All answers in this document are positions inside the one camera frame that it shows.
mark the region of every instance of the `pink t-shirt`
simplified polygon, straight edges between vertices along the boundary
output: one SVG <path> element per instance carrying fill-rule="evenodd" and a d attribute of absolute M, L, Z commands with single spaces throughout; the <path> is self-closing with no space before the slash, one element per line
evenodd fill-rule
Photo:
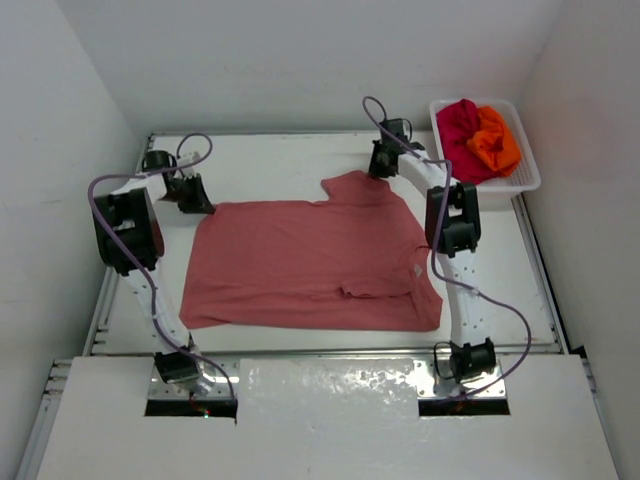
<path fill-rule="evenodd" d="M 360 171 L 322 187 L 327 201 L 222 203 L 200 223 L 180 312 L 188 328 L 438 328 L 429 249 L 405 202 Z"/>

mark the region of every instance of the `orange cloth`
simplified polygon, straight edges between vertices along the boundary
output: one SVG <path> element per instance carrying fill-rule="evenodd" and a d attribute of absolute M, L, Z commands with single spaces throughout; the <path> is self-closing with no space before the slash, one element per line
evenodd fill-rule
<path fill-rule="evenodd" d="M 522 155 L 502 116 L 491 107 L 478 108 L 479 130 L 467 140 L 467 148 L 491 170 L 508 177 Z"/>

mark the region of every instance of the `white table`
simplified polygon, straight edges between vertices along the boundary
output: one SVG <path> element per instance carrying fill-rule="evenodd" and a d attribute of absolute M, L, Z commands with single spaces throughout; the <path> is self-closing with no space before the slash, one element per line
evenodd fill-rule
<path fill-rule="evenodd" d="M 433 151 L 433 135 L 421 132 L 417 140 Z M 181 136 L 159 135 L 152 148 L 175 152 Z M 256 200 L 323 200 L 320 181 L 354 169 L 366 170 L 375 132 L 313 135 L 215 136 L 214 154 L 197 167 L 213 203 Z M 204 152 L 203 139 L 193 138 L 184 152 Z M 407 202 L 424 223 L 425 201 L 403 178 L 390 180 L 395 193 Z M 158 220 L 166 244 L 164 269 L 174 304 L 182 300 L 184 278 L 195 227 L 200 216 L 181 214 L 175 205 L 159 204 Z M 527 249 L 526 235 L 511 202 L 504 210 L 481 212 L 482 238 L 476 271 L 480 289 L 519 308 L 531 323 L 538 351 L 558 351 L 552 330 L 554 318 L 541 272 Z M 444 285 L 433 281 L 446 299 Z M 152 352 L 148 332 L 142 328 L 142 311 L 129 287 L 111 273 L 105 279 L 103 301 L 96 315 L 98 332 L 94 354 Z M 487 334 L 499 348 L 521 349 L 525 344 L 522 323 L 511 313 L 484 304 Z M 451 317 L 444 302 L 441 326 L 429 333 L 331 331 L 224 325 L 193 331 L 205 352 L 256 352 L 354 349 L 415 349 L 448 340 Z"/>
<path fill-rule="evenodd" d="M 38 480 L 617 478 L 577 356 L 529 357 L 510 415 L 432 418 L 410 359 L 243 360 L 237 425 L 144 417 L 152 367 L 75 359 Z"/>

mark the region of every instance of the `plastic basket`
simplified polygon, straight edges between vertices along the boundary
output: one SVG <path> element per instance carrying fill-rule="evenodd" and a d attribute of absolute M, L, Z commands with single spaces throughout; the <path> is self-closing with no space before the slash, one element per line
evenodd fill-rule
<path fill-rule="evenodd" d="M 478 107 L 493 107 L 511 129 L 513 136 L 518 142 L 520 152 L 522 153 L 522 161 L 518 168 L 509 176 L 494 178 L 478 185 L 478 200 L 482 208 L 494 208 L 504 205 L 511 197 L 527 191 L 535 190 L 540 186 L 540 173 L 538 166 L 533 158 L 529 141 L 524 133 L 524 127 L 518 116 L 518 112 L 511 102 L 506 100 L 480 98 L 470 98 Z M 438 131 L 438 122 L 436 114 L 445 107 L 459 102 L 460 99 L 436 100 L 429 105 L 431 112 L 431 123 L 433 125 L 433 133 L 435 134 L 436 148 L 438 149 L 438 157 L 444 158 L 442 151 L 442 142 L 440 141 L 440 132 Z"/>

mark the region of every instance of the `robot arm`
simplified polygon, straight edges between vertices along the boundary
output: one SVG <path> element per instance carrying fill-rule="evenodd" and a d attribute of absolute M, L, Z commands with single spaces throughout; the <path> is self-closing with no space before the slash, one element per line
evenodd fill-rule
<path fill-rule="evenodd" d="M 192 154 L 181 160 L 193 163 L 198 158 L 197 154 Z M 168 152 L 148 152 L 142 162 L 141 178 L 129 180 L 110 194 L 95 198 L 104 219 L 153 280 L 155 299 L 145 275 L 131 263 L 95 217 L 94 225 L 103 262 L 113 267 L 131 286 L 145 313 L 146 328 L 156 344 L 155 365 L 162 379 L 166 383 L 180 384 L 188 391 L 203 392 L 211 387 L 211 377 L 205 375 L 205 366 L 195 355 L 182 353 L 197 353 L 197 349 L 172 305 L 162 275 L 164 242 L 153 205 L 160 200 L 170 201 L 177 203 L 183 213 L 200 214 L 213 213 L 215 208 L 206 196 L 199 175 L 187 176 L 184 171 L 167 173 L 165 170 L 171 167 L 176 167 L 176 159 Z"/>
<path fill-rule="evenodd" d="M 483 328 L 481 299 L 477 294 L 474 260 L 481 230 L 475 185 L 452 181 L 448 198 L 444 198 L 445 172 L 435 164 L 424 162 L 429 157 L 422 145 L 410 143 L 404 132 L 404 120 L 385 119 L 381 126 L 405 145 L 411 145 L 413 152 L 407 153 L 398 142 L 381 131 L 381 139 L 374 141 L 369 174 L 377 178 L 400 175 L 425 197 L 425 236 L 444 277 L 448 279 L 452 352 L 449 365 L 452 376 L 461 382 L 489 372 L 496 365 L 496 356 L 493 343 Z M 444 218 L 438 245 L 434 245 L 443 203 Z M 452 215 L 449 207 L 460 213 Z"/>

